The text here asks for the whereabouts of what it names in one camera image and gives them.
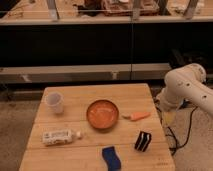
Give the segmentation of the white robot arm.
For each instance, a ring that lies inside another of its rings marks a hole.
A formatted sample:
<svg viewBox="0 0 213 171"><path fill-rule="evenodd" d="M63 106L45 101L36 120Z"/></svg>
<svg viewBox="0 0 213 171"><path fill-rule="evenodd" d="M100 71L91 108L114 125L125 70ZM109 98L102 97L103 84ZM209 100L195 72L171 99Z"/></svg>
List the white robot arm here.
<svg viewBox="0 0 213 171"><path fill-rule="evenodd" d="M165 87L157 95L163 111L178 109L187 99L213 118L213 89L204 85L206 71L202 65L192 63L169 71Z"/></svg>

